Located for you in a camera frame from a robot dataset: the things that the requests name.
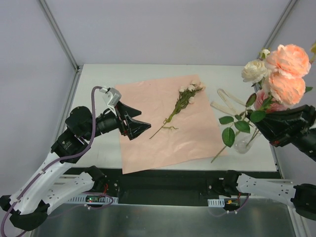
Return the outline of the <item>pink rose stem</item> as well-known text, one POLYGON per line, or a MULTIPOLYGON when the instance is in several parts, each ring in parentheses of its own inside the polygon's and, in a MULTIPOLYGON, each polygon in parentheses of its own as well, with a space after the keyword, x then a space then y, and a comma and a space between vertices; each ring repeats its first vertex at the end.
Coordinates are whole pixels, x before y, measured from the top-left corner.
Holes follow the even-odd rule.
POLYGON ((256 101, 254 109, 257 111, 265 111, 267 114, 278 111, 285 111, 288 108, 270 94, 266 94, 263 89, 256 92, 256 101))

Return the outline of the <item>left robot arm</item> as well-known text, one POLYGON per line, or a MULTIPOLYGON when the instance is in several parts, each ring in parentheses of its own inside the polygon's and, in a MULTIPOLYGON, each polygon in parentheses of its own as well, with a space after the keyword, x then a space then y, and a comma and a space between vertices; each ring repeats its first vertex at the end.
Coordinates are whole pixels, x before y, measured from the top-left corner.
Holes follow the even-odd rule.
POLYGON ((53 184, 91 147, 91 137, 118 129, 133 140, 151 124, 135 120, 141 111, 121 102, 114 110, 106 109, 96 117, 89 108, 74 108, 65 120, 67 129, 52 145, 45 161, 30 180, 16 193, 0 198, 0 206, 12 225, 24 231, 39 227, 60 205, 83 192, 99 192, 106 178, 96 166, 86 168, 78 177, 57 188, 53 184))

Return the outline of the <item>cream ribbon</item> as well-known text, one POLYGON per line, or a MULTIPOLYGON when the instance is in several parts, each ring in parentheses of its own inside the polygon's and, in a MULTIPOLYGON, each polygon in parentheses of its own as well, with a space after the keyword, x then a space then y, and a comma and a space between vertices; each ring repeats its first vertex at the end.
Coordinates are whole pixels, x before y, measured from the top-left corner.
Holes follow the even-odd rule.
POLYGON ((235 115, 239 115, 240 113, 242 113, 242 111, 238 111, 235 108, 234 104, 239 104, 244 109, 246 108, 246 104, 243 101, 241 101, 240 99, 238 99, 237 97, 235 97, 234 95, 232 95, 231 93, 229 93, 226 90, 219 88, 219 89, 217 89, 217 94, 221 98, 221 100, 225 103, 225 106, 220 105, 215 101, 212 101, 210 103, 210 106, 212 108, 215 108, 218 111, 221 111, 227 115, 235 116, 235 115))

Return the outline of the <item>artificial rose bouquet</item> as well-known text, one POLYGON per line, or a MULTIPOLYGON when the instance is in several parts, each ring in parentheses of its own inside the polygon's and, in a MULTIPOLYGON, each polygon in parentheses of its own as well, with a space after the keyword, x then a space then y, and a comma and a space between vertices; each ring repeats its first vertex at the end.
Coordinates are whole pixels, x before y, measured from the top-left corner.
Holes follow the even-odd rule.
POLYGON ((206 86, 202 82, 195 80, 193 80, 188 86, 180 87, 178 90, 179 96, 172 113, 169 115, 169 117, 165 118, 162 126, 150 137, 150 139, 152 139, 162 129, 177 130, 178 128, 167 125, 172 122, 172 119, 175 115, 187 108, 189 104, 193 104, 195 101, 195 95, 201 91, 204 91, 205 88, 206 86))

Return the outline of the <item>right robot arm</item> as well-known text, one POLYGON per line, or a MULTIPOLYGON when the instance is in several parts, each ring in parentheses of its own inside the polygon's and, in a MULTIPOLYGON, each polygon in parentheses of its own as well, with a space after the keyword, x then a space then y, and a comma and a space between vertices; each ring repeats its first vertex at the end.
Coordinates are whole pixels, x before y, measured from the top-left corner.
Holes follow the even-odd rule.
MULTIPOLYGON (((316 159, 316 109, 303 105, 267 114, 256 128, 274 147, 294 145, 312 160, 316 159)), ((316 219, 316 187, 312 184, 281 184, 228 170, 222 180, 212 183, 214 192, 230 197, 238 193, 256 194, 286 204, 297 214, 316 219)))

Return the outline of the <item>cream white rose stem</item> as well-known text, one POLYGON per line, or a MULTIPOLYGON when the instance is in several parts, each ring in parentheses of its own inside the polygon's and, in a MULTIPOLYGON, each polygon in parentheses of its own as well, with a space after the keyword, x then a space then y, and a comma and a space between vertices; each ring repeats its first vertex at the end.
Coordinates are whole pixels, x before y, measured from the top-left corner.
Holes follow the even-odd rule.
POLYGON ((259 83, 271 74, 271 70, 265 66, 265 59, 270 55, 269 49, 263 48, 259 52, 259 58, 249 61, 241 71, 243 82, 259 83))

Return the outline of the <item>peach rose stem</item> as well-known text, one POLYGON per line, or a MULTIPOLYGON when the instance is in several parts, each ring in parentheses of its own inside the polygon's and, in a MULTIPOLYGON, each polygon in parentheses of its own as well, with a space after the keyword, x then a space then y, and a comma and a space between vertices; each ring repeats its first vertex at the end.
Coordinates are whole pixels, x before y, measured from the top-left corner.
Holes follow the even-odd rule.
MULTIPOLYGON (((271 74, 259 83, 252 85, 260 86, 266 94, 270 94, 289 109, 297 108, 303 96, 312 91, 312 87, 306 86, 304 76, 311 69, 316 57, 309 57, 305 49, 295 44, 280 44, 276 50, 270 51, 265 59, 265 66, 271 74)), ((262 120, 267 114, 265 111, 254 109, 256 92, 247 100, 245 110, 239 115, 219 118, 221 125, 226 125, 222 132, 222 141, 225 148, 231 147, 235 141, 244 135, 249 135, 256 129, 254 122, 262 120)))

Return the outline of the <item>pink wrapping paper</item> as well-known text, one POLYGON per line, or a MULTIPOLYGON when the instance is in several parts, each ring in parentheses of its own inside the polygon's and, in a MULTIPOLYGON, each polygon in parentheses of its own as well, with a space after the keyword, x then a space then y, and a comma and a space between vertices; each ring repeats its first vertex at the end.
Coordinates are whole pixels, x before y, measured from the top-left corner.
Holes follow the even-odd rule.
POLYGON ((211 158, 223 147, 218 119, 205 91, 194 96, 171 122, 164 125, 175 108, 179 89, 200 82, 198 75, 153 79, 116 85, 121 102, 142 112, 136 120, 151 128, 130 141, 120 138, 124 174, 211 158))

